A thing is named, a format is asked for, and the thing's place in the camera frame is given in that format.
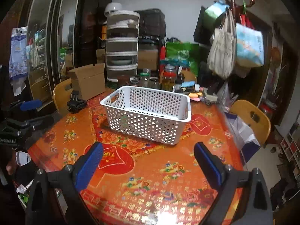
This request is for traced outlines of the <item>person's left hand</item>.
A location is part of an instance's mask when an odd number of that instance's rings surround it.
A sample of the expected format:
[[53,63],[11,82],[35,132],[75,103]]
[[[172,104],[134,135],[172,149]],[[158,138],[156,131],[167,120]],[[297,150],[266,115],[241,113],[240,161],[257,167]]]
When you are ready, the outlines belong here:
[[16,171],[16,152],[14,149],[12,149],[12,156],[11,159],[8,161],[7,165],[6,165],[6,170],[8,172],[9,175],[13,175]]

